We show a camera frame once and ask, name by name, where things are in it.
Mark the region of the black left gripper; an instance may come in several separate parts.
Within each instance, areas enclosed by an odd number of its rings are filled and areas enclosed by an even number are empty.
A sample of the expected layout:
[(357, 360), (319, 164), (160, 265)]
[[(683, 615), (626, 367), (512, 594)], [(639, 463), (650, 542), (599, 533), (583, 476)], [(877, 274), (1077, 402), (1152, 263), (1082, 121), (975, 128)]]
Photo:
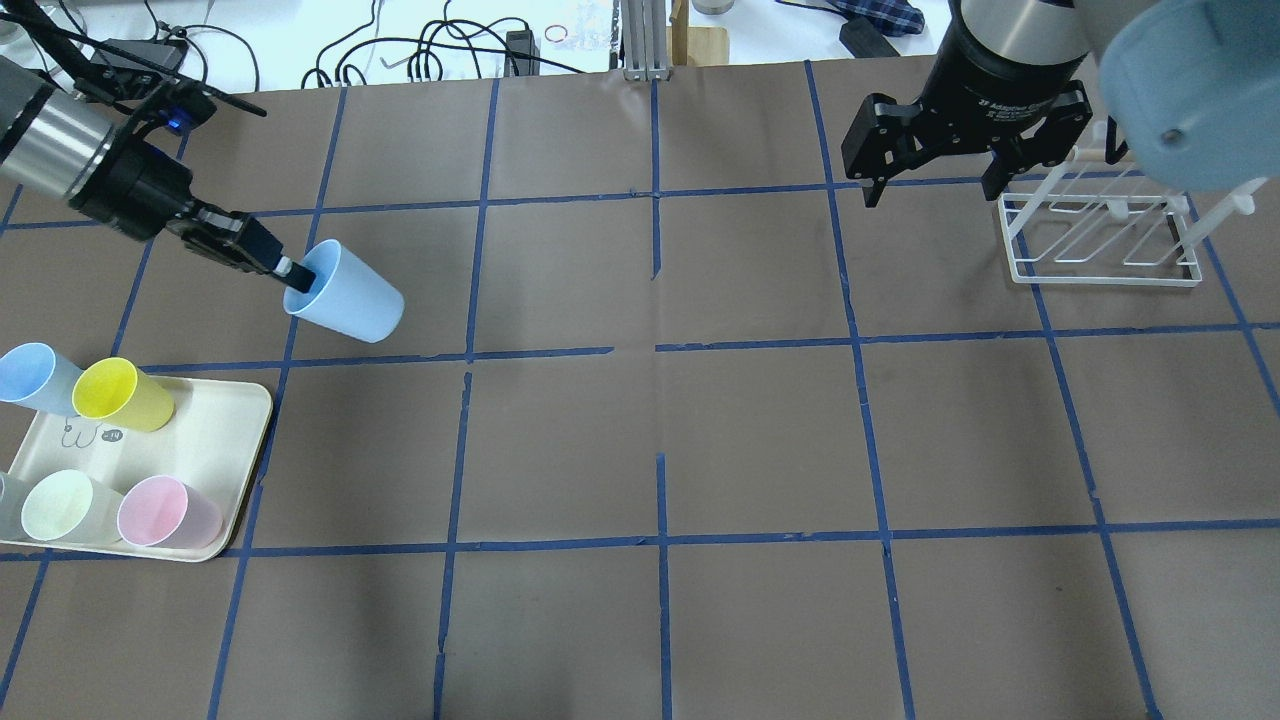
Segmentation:
[(168, 231), (186, 247), (225, 266), (280, 282), (307, 293), (315, 273), (285, 263), (282, 242), (247, 211), (228, 211), (195, 197), (192, 173), (177, 159), (145, 142), (124, 140), (93, 164), (70, 206), (133, 240), (150, 241)]

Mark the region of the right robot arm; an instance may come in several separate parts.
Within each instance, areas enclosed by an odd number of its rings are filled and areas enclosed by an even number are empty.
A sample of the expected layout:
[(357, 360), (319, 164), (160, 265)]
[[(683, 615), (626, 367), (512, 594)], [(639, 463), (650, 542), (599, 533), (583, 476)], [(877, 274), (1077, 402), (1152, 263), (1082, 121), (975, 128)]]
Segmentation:
[(919, 97), (868, 95), (841, 145), (867, 206), (888, 181), (942, 156), (991, 155), (986, 199), (1068, 159), (1094, 109), (1076, 70), (1098, 67), (1115, 133), (1176, 191), (1215, 192), (1279, 168), (1275, 1), (952, 1)]

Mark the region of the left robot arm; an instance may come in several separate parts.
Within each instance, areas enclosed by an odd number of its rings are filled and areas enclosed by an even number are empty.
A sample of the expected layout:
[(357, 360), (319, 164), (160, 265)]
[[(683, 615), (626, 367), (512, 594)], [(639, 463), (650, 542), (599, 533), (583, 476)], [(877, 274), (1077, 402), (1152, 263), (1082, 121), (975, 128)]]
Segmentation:
[[(3, 176), (140, 242), (163, 232), (201, 258), (268, 275), (306, 292), (315, 274), (289, 259), (282, 242), (247, 211), (197, 199), (191, 170), (148, 142), (157, 129), (184, 136), (209, 120), (216, 102), (256, 117), (265, 110), (124, 50), (56, 26), (33, 1), (5, 1), (3, 19), (19, 26), (74, 81), (73, 94), (3, 60)], [(76, 44), (157, 72), (160, 78), (115, 124), (90, 106), (115, 97)]]

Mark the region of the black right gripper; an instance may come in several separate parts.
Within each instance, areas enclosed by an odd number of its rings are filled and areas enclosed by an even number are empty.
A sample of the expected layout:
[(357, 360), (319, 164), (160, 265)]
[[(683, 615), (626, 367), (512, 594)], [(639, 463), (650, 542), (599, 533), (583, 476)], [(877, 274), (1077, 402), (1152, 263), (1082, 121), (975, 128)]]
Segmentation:
[(1084, 85), (1069, 82), (1087, 53), (1078, 15), (954, 15), (914, 104), (864, 97), (841, 143), (845, 176), (877, 208), (890, 179), (936, 159), (934, 145), (979, 152), (993, 141), (980, 186), (995, 201), (1016, 176), (1061, 164), (1091, 123)]

